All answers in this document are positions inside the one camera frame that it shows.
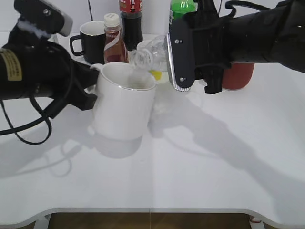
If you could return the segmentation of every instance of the soy sauce bottle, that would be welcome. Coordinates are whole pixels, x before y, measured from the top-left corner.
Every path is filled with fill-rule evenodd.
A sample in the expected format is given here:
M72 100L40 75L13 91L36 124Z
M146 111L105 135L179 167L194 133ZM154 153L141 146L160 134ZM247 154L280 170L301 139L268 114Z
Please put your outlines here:
M120 0L123 39L128 51L136 50L143 41L141 20L142 0Z

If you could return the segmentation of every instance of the sticker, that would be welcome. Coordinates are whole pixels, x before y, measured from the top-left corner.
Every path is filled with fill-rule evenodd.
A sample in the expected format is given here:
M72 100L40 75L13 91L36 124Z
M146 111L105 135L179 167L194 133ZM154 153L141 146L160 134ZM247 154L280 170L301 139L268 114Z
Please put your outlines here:
M22 69L15 53L9 49L0 49L0 55L5 62L8 81L22 81Z
M139 13L142 11L142 0L120 0L120 10L123 13Z

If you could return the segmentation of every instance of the red container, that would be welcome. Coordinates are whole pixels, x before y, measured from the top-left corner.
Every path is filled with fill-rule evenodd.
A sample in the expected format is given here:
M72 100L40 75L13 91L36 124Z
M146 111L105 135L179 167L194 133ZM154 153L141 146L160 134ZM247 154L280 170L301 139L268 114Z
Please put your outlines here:
M234 63L224 71L223 88L238 90L246 87L252 78L254 63Z

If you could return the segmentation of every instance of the white bottle cap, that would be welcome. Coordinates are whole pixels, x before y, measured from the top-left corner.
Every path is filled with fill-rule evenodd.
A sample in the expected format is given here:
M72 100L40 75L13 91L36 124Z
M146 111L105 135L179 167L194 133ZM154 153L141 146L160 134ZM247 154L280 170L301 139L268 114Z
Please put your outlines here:
M117 27L120 25L120 17L116 13L107 13L104 16L106 27Z

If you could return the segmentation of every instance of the yellow object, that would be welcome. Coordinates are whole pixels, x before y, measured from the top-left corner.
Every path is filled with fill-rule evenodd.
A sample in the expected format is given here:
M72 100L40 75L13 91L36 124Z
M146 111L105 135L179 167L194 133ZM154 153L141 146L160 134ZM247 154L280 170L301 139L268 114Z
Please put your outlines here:
M15 53L9 49L0 49L0 55L5 62L8 81L22 81L22 69Z
M162 72L151 70L150 73L154 75L154 77L156 78L156 81L159 81L162 79Z

